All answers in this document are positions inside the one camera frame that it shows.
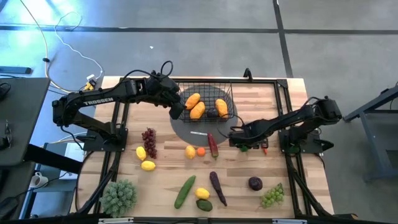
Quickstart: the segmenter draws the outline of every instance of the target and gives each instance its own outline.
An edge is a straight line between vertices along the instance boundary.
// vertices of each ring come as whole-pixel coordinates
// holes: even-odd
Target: gray floor
[[[55,24],[69,11],[83,16],[82,26],[95,27],[219,27],[275,29],[272,0],[25,0],[41,24]],[[279,0],[286,29],[398,29],[395,0]],[[74,25],[67,18],[64,25]],[[0,12],[0,25],[33,24],[18,0]],[[174,75],[240,77],[246,67],[256,77],[286,77],[278,34],[102,33],[62,32],[64,40],[96,59],[105,75],[124,75],[140,68],[158,70],[173,60]],[[52,59],[50,76],[61,86],[79,89],[98,67],[63,46],[53,32],[45,33]],[[398,35],[286,35],[293,75],[304,78],[309,96],[328,95],[343,114],[361,106],[398,81]],[[37,31],[0,31],[3,65],[34,69],[44,76],[44,45]],[[32,143],[56,141],[65,135],[51,120],[49,92]],[[84,113],[93,115],[92,107]],[[74,133],[82,131],[70,128]],[[373,169],[362,125],[354,120],[323,128],[323,138],[335,143],[325,153],[326,175],[336,213],[356,213],[360,219],[398,222],[398,180],[364,183]],[[47,198],[58,198],[62,195]],[[63,214],[64,206],[49,213],[35,204],[39,215]]]

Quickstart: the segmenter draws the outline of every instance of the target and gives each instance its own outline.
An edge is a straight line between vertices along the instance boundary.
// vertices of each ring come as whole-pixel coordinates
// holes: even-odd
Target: green cucumber
[[[197,200],[197,206],[199,209],[205,211],[205,212],[210,212],[213,209],[213,206],[211,202],[203,199]]]
[[[184,203],[184,201],[189,193],[189,190],[191,190],[193,183],[195,183],[195,179],[196,179],[196,176],[193,175],[190,178],[188,178],[187,181],[185,181],[184,185],[182,186],[182,188],[180,190],[180,193],[178,193],[178,196],[175,199],[174,208],[176,208],[176,209],[181,208],[182,204]]]

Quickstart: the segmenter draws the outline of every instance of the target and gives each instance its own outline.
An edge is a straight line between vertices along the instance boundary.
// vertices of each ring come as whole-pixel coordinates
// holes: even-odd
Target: black wire basket
[[[188,98],[194,93],[200,94],[200,101],[205,104],[205,112],[200,119],[191,119],[189,117],[190,110],[184,110],[179,119],[183,122],[225,122],[232,118],[235,114],[234,100],[232,94],[231,83],[178,83],[180,87],[179,95],[181,103],[185,105]],[[216,100],[223,99],[228,108],[228,115],[223,118],[209,118],[206,112],[209,109],[216,108]]]

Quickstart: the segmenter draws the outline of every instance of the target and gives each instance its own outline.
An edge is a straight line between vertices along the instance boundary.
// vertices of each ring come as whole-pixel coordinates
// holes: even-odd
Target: gray circular plate
[[[234,111],[235,114],[237,114],[236,106],[234,106]],[[217,144],[223,142],[226,140],[224,136],[222,136],[218,131],[217,131],[217,122],[183,122],[181,119],[176,119],[173,120],[170,118],[171,125],[173,127],[174,132],[176,135],[184,140],[185,142],[194,145],[194,146],[208,146],[207,142],[207,136],[202,135],[202,134],[193,134],[191,132],[197,132],[197,133],[211,133],[216,141]],[[233,116],[232,118],[228,119],[227,121],[218,122],[218,128],[224,135],[228,135],[228,133],[231,131],[230,127],[236,126],[238,123],[238,118],[236,116]]]

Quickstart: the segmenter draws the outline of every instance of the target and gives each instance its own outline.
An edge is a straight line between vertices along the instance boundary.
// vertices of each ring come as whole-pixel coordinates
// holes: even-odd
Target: wooden table
[[[120,77],[105,77],[103,88],[115,86]],[[293,110],[299,109],[307,99],[303,79],[288,79],[290,99]],[[233,84],[234,102],[244,121],[271,119],[277,116],[274,87],[270,84]],[[281,91],[284,113],[285,100]],[[95,118],[111,121],[114,103],[98,105]],[[185,157],[188,145],[175,135],[170,125],[169,108],[155,107],[148,103],[131,105],[127,119],[129,137],[126,150],[120,160],[118,180],[129,179],[137,186],[137,205],[127,217],[228,217],[228,218],[292,218],[292,200],[284,156],[280,153],[277,134],[269,137],[268,155],[262,150],[240,152],[228,146],[228,141],[218,148],[220,156],[215,161],[209,149],[205,157],[190,160]],[[143,145],[141,133],[151,127],[156,130],[157,159],[156,169],[146,172],[140,168],[141,161],[136,156],[136,147]],[[95,152],[87,160],[80,176],[78,194],[79,207],[90,197],[98,185],[103,152]],[[303,165],[308,188],[325,210],[333,213],[325,171],[319,158],[312,154],[303,154]],[[221,186],[228,206],[225,207],[211,186],[209,173],[215,171],[220,178]],[[196,175],[196,181],[187,199],[180,209],[174,208],[174,201],[184,182]],[[248,188],[248,179],[258,176],[264,183],[261,191]],[[282,183],[285,190],[282,205],[263,209],[260,196],[271,187]],[[213,204],[211,212],[203,212],[196,206],[194,191],[204,187],[210,192],[209,201]],[[302,192],[297,186],[300,208],[304,212]]]

